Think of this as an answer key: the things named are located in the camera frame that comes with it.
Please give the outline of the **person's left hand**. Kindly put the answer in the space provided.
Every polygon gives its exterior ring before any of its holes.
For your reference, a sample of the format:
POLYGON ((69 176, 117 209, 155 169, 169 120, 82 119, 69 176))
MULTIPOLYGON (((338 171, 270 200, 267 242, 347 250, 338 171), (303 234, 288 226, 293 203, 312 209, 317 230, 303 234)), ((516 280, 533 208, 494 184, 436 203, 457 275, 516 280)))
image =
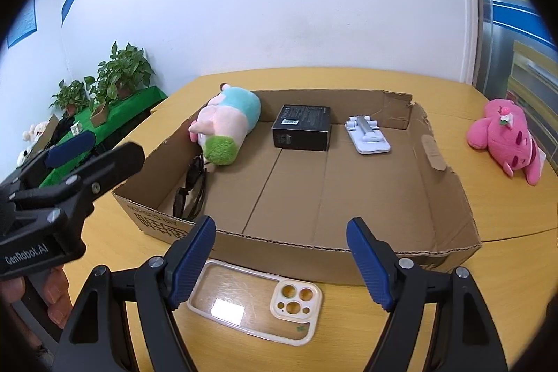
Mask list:
MULTIPOLYGON (((20 300, 25 292, 23 278, 1 282, 1 298, 7 304, 20 300)), ((69 281, 63 266, 57 266, 49 271, 44 283, 43 295, 48 305, 48 315, 59 328, 64 328, 72 309, 69 296, 69 281)))

